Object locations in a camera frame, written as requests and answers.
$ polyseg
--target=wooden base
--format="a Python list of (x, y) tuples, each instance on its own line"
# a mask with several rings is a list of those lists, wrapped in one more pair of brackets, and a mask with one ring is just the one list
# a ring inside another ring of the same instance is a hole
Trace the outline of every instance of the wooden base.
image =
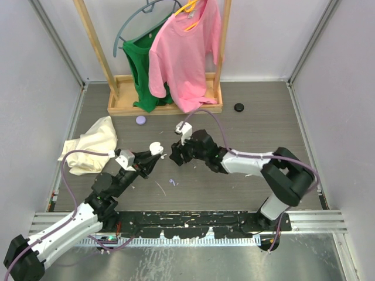
[[(221, 87), (219, 85), (217, 94), (215, 94), (213, 91), (214, 77), (215, 73), (206, 73), (207, 92), (205, 97), (215, 99), (217, 104), (204, 104), (200, 108), (213, 113), (221, 113), (223, 109)], [(108, 102), (108, 113), (111, 116), (184, 114), (175, 104), (156, 107), (151, 113), (147, 113), (142, 108), (134, 107), (133, 102), (138, 101), (138, 93), (134, 88), (132, 75), (118, 75), (114, 76), (114, 79), (118, 87), (119, 99), (118, 101), (115, 100), (113, 90), (111, 90)]]

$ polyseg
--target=wooden clothes rack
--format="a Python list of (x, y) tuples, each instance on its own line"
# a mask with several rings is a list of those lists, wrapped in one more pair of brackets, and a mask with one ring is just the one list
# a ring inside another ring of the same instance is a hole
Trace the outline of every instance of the wooden clothes rack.
[[(111, 89), (110, 99), (108, 102), (108, 113), (112, 116), (130, 116), (130, 115), (160, 115), (160, 114), (182, 114), (183, 112), (175, 104), (168, 104), (156, 107), (151, 113), (145, 112), (139, 107), (134, 107), (133, 102), (138, 101), (138, 93), (135, 90), (132, 75), (113, 76), (108, 61), (105, 58), (103, 49), (100, 45), (99, 38), (96, 34), (93, 22), (88, 14), (84, 0), (73, 0), (81, 17), (82, 23), (90, 39), (98, 61), (103, 69), (108, 85)], [(214, 113), (221, 113), (223, 100), (221, 97), (220, 76), (223, 65), (223, 56), (225, 42), (227, 37), (229, 14), (231, 0), (225, 0), (224, 13), (221, 24), (221, 38), (219, 46), (219, 58), (216, 65), (215, 73), (206, 73), (207, 92), (205, 97), (213, 98), (217, 104), (204, 104), (201, 108)]]

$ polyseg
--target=green shirt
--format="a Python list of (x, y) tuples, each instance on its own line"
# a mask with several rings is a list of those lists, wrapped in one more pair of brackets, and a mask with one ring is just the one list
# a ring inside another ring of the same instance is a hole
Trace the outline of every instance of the green shirt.
[(139, 101), (135, 101), (133, 105), (146, 110), (148, 113), (153, 111), (157, 105), (173, 103), (171, 94), (169, 92), (169, 87), (166, 83), (164, 84), (167, 93), (165, 98), (154, 97), (148, 88), (148, 52), (151, 49), (152, 42), (154, 41), (156, 34), (159, 32), (164, 22), (165, 21), (158, 24), (145, 36), (137, 39), (136, 41), (126, 41), (122, 46), (129, 61), (131, 73), (134, 79), (135, 90), (139, 96)]

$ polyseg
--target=clothes hanger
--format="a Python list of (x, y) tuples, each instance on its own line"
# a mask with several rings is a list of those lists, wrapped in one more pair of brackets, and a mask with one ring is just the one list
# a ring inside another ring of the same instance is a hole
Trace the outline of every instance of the clothes hanger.
[(191, 7), (189, 9), (185, 8), (185, 12), (190, 13), (192, 10), (194, 10), (196, 3), (192, 3), (192, 0), (189, 0), (188, 4), (191, 4)]
[[(192, 10), (194, 10), (195, 8), (195, 5), (196, 5), (196, 2), (198, 2), (199, 0), (189, 0), (189, 3), (187, 3), (185, 6), (181, 7), (177, 12), (175, 12), (175, 16), (178, 15), (179, 13), (181, 13), (182, 11), (185, 11), (185, 12), (191, 12)], [(199, 21), (193, 23), (192, 25), (190, 25), (188, 28), (185, 29), (185, 31), (189, 31), (191, 30), (193, 27), (195, 27), (197, 24), (198, 24)]]
[(181, 13), (183, 10), (185, 10), (187, 7), (191, 6), (191, 5), (195, 5), (196, 2), (198, 2), (199, 0), (193, 0), (190, 2), (189, 0), (189, 3), (187, 3), (186, 5), (184, 5), (183, 7), (181, 7), (177, 12), (175, 12), (175, 16), (178, 15), (179, 13)]
[[(164, 1), (164, 0), (154, 0), (152, 2), (149, 2), (149, 0), (146, 0), (146, 5), (139, 8), (137, 11), (135, 11), (135, 13), (133, 13), (128, 19), (127, 21), (122, 25), (122, 27), (120, 28), (120, 30), (118, 31), (117, 35), (116, 35), (116, 38), (115, 38), (115, 43), (113, 45), (113, 56), (116, 57), (117, 55), (117, 49), (122, 49), (122, 47), (118, 47), (118, 41), (121, 39), (123, 42), (126, 42), (126, 40), (121, 37), (121, 34), (122, 32), (124, 31), (125, 27), (127, 26), (127, 24), (137, 15), (139, 14), (140, 12), (143, 12), (143, 13), (151, 13), (152, 10), (154, 9), (154, 6), (156, 3), (160, 2), (160, 1)], [(178, 1), (178, 0), (173, 0), (175, 1), (174, 5), (173, 5), (173, 9), (172, 11), (175, 10), (176, 8), (176, 4), (181, 8), (182, 5), (181, 3)], [(134, 40), (138, 40), (139, 38), (145, 36), (146, 34), (148, 34), (151, 30), (143, 33), (142, 35), (138, 36), (137, 38), (135, 38)]]

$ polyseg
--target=shirt sleeve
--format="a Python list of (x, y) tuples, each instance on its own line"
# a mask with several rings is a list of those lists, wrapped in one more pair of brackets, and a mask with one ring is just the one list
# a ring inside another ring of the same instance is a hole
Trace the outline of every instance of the shirt sleeve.
[(219, 8), (217, 7), (212, 26), (211, 50), (213, 55), (213, 62), (217, 64), (220, 56), (220, 36), (221, 36), (221, 16)]
[(164, 83), (166, 82), (166, 74), (161, 58), (157, 53), (150, 50), (149, 52), (149, 69), (148, 69), (148, 88), (151, 94), (156, 98), (165, 98), (166, 91)]

